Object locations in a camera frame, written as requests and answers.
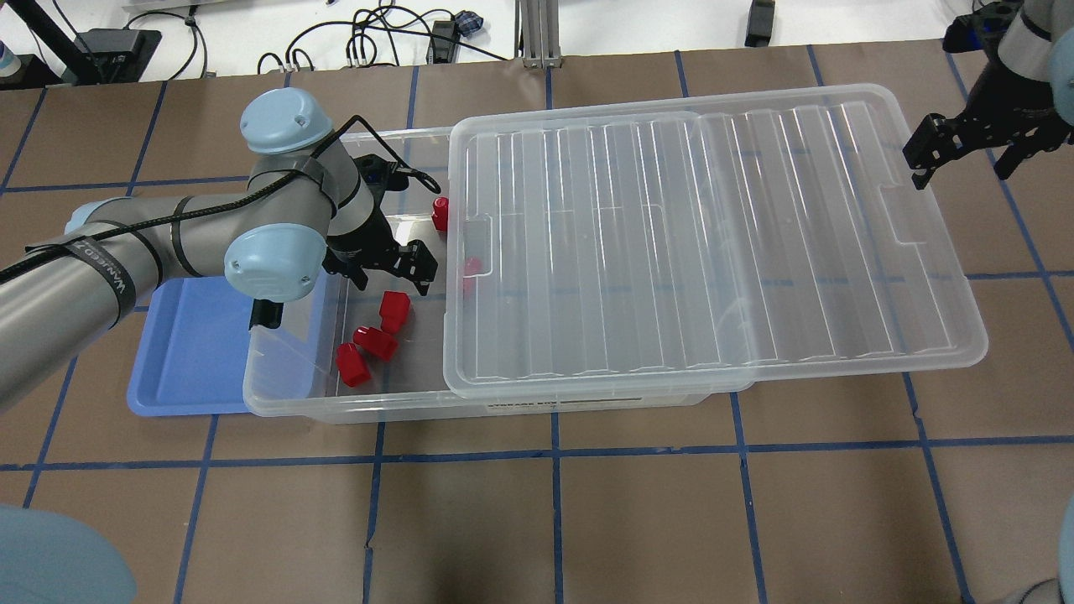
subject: blue tray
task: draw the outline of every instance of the blue tray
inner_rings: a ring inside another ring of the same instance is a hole
[[[143,416],[247,413],[252,300],[223,277],[175,279],[153,296],[127,404]]]

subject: white background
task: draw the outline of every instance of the white background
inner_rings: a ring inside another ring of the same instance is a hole
[[[59,0],[71,21],[85,31],[93,27],[122,27],[131,13],[126,0]],[[40,4],[60,24],[50,0]],[[777,0],[772,45],[828,44],[941,38],[947,24],[968,12],[971,0]],[[513,0],[397,0],[418,13],[430,9],[471,10],[485,18],[482,32],[466,40],[493,53],[512,56]],[[354,11],[376,6],[376,0],[228,0],[205,4],[198,23],[208,42],[208,69],[218,75],[255,73],[265,52],[282,55],[288,43],[309,25],[323,20],[350,20]],[[560,0],[561,45],[564,55],[607,55],[732,48],[745,39],[750,0]],[[185,9],[173,9],[182,12]],[[390,15],[393,23],[408,19]],[[163,80],[186,60],[191,32],[179,19],[148,17],[135,27],[157,29],[163,40],[143,81]],[[325,27],[300,43],[317,69],[346,66],[344,43],[348,28]],[[378,61],[390,59],[382,32],[372,32],[380,46]],[[396,35],[404,64],[424,62],[427,41]],[[0,40],[16,53],[37,54],[25,24],[10,8],[0,9]],[[61,63],[44,47],[45,59],[58,70]],[[460,61],[489,60],[462,48]],[[183,77],[201,70],[201,52]]]

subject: brown table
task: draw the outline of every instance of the brown table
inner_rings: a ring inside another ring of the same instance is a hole
[[[285,84],[387,130],[875,82],[916,125],[983,61],[925,41],[3,92],[0,263],[87,201],[242,189],[238,115]],[[971,369],[557,418],[147,419],[135,314],[0,417],[0,501],[98,529],[149,603],[989,601],[1055,575],[1074,490],[1071,157],[933,179],[991,339]]]

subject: transparent storage box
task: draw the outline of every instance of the transparent storage box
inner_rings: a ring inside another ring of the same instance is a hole
[[[289,304],[279,329],[251,332],[246,403],[420,419],[970,365],[987,337],[935,199],[910,182],[909,135],[874,85],[484,116],[450,143],[447,130],[392,133],[451,199],[444,238],[427,191],[386,197],[397,239],[440,261],[430,296],[411,296],[398,354],[358,389],[339,383],[335,346],[379,325],[384,289],[412,288],[329,278],[319,320],[311,302]],[[313,377],[295,389],[299,374]]]

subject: translucent lid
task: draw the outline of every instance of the translucent lid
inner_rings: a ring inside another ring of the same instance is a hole
[[[576,400],[973,364],[909,135],[874,85],[461,121],[445,380]]]

